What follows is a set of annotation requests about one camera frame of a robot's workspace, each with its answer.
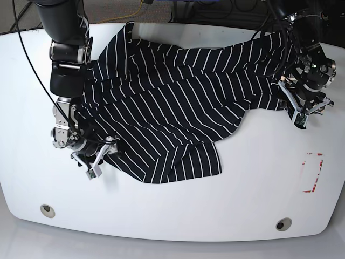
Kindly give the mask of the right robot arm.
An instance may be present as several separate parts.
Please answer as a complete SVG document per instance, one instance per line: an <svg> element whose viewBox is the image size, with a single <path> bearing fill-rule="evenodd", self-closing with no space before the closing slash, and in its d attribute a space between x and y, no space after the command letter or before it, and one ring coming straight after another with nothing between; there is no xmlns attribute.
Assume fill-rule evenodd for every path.
<svg viewBox="0 0 345 259"><path fill-rule="evenodd" d="M118 153L120 138L110 135L105 140L98 139L95 127L82 122L78 114L93 45L84 3L35 1L35 5L42 26L52 39L50 92L58 97L53 105L53 145L71 149L71 158L85 169L88 178L98 178L104 156Z"/></svg>

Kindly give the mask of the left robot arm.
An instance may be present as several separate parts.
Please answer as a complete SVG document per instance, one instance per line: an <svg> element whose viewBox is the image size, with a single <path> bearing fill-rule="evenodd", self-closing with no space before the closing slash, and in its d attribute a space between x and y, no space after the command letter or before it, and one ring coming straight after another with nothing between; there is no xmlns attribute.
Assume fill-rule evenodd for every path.
<svg viewBox="0 0 345 259"><path fill-rule="evenodd" d="M299 129L306 129L309 116L322 114L327 105L334 103L323 92L336 76L336 62L326 57L319 43L316 29L307 20L311 11L307 1L267 1L282 33L284 47L291 46L295 52L289 61L290 51L284 49L281 59L276 59L272 51L266 51L270 61L278 66L272 72L255 76L269 78L279 76L278 86L284 95L286 111L292 123Z"/></svg>

